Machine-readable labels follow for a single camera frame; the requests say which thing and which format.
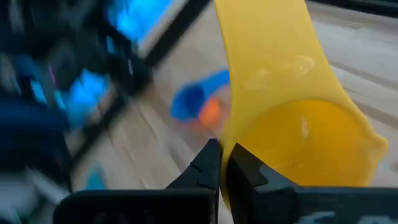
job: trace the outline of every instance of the yellow cup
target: yellow cup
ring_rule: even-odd
[[[216,0],[231,82],[226,166],[238,142],[299,185],[364,186],[387,141],[350,100],[304,0]]]

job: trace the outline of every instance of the orange object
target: orange object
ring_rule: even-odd
[[[209,98],[199,112],[200,124],[206,128],[214,128],[220,121],[220,102],[217,97]]]

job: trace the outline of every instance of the wooden floor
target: wooden floor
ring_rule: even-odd
[[[307,3],[313,25],[336,76],[390,151],[375,186],[398,187],[398,20]],[[173,94],[185,83],[227,66],[213,5],[200,16],[155,71],[154,83],[131,100],[74,176],[85,184],[89,167],[100,164],[111,189],[161,189],[184,170],[217,130],[191,130],[169,115]],[[228,111],[229,93],[220,93]],[[220,223],[231,223],[225,207]]]

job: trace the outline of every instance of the table surface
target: table surface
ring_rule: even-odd
[[[398,187],[398,20],[313,2],[307,6],[335,75],[376,131],[389,140],[389,153],[372,185]],[[172,14],[166,13],[164,21],[171,21]],[[149,39],[146,45],[155,40]],[[126,112],[97,141],[73,176],[75,186],[83,188],[89,168],[98,164],[110,189],[167,186],[222,130],[222,124],[214,130],[192,130],[177,123],[169,114],[172,97],[182,85],[225,67],[223,40],[211,4],[155,71],[153,84],[131,100]],[[229,90],[218,96],[225,121]],[[220,223],[231,223],[223,205]]]

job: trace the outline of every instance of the yellow plastic cup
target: yellow plastic cup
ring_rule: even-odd
[[[304,0],[216,0],[231,82],[221,138],[299,185],[365,186],[387,141],[350,100],[315,35]]]

